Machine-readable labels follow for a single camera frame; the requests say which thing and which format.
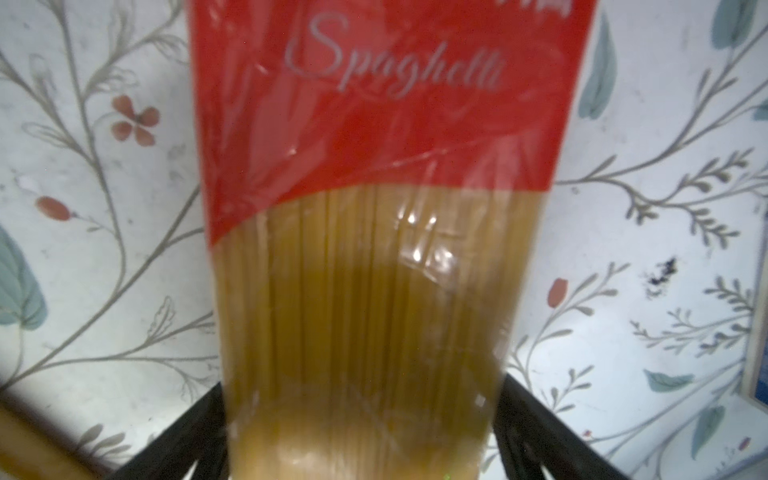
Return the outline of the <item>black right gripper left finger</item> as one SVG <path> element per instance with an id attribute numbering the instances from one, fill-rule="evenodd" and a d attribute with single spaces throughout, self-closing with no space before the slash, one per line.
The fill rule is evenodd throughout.
<path id="1" fill-rule="evenodd" d="M 108 476 L 119 479 L 230 477 L 223 389 L 216 384 L 163 433 Z"/>

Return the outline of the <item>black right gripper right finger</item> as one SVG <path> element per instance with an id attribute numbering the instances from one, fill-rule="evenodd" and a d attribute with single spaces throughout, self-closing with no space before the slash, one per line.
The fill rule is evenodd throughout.
<path id="1" fill-rule="evenodd" d="M 556 415 L 507 374 L 493 421 L 509 479 L 626 480 Z"/>

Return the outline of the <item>red spaghetti bag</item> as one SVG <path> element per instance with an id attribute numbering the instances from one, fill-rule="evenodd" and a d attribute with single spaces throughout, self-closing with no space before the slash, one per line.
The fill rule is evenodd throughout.
<path id="1" fill-rule="evenodd" d="M 593 1 L 191 1 L 235 479 L 475 479 Z"/>

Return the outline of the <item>floral patterned table mat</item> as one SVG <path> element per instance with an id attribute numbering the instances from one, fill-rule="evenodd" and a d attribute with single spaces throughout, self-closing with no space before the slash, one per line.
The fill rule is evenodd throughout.
<path id="1" fill-rule="evenodd" d="M 98 474 L 218 378 L 178 1 L 1 5 L 1 395 Z M 767 468 L 767 5 L 605 1 L 512 373 L 635 479 Z"/>

